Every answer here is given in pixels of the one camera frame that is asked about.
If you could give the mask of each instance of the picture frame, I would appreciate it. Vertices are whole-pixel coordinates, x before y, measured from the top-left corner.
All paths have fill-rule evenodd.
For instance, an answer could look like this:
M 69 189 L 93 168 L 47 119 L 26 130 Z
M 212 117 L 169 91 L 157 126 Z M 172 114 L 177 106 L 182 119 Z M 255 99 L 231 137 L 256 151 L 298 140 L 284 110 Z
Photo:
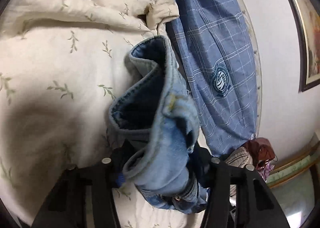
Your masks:
M 289 0 L 300 46 L 300 85 L 304 92 L 320 84 L 320 1 Z

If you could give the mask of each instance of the denim jeans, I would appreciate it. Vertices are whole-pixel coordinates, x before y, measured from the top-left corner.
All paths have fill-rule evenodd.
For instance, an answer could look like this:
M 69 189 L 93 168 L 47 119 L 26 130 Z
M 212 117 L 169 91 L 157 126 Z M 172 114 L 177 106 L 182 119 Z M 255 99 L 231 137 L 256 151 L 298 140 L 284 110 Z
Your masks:
M 157 208 L 200 212 L 207 190 L 187 168 L 199 119 L 170 41 L 149 38 L 132 49 L 129 59 L 142 79 L 112 104 L 109 119 L 132 144 L 145 146 L 126 162 L 123 175 Z

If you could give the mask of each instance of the blue plaid fabric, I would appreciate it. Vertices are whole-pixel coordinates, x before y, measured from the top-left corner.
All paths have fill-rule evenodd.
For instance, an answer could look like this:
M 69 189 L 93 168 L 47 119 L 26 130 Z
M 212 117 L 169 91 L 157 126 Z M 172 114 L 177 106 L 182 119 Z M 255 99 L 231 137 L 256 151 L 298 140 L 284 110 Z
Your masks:
M 255 134 L 257 82 L 251 40 L 236 0 L 176 0 L 166 29 L 182 61 L 200 124 L 214 156 Z

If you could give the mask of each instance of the shirt logo patch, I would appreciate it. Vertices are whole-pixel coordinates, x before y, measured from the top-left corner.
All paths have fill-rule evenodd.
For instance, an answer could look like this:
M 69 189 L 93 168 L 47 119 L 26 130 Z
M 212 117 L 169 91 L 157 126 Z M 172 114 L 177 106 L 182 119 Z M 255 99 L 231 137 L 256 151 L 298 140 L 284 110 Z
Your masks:
M 230 89 L 228 69 L 223 64 L 218 64 L 210 77 L 210 82 L 217 96 L 225 97 Z

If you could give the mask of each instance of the metal screw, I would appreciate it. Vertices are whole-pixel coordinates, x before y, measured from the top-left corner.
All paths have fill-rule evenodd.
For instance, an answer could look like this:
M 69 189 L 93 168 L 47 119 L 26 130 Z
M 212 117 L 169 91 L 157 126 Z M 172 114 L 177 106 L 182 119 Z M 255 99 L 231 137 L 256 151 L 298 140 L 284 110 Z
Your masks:
M 111 162 L 111 159 L 110 158 L 104 158 L 102 159 L 101 161 L 103 164 L 109 164 Z
M 218 163 L 220 163 L 220 159 L 217 158 L 217 157 L 213 157 L 213 158 L 211 159 L 211 162 L 212 162 L 212 163 L 215 163 L 215 164 L 218 164 Z
M 67 166 L 67 170 L 69 170 L 69 171 L 74 170 L 76 168 L 76 166 L 77 166 L 76 164 L 69 164 Z
M 249 171 L 253 171 L 253 170 L 255 169 L 255 167 L 254 167 L 253 165 L 251 165 L 251 164 L 247 164 L 247 165 L 245 166 L 245 168 L 246 168 L 247 170 L 249 170 Z

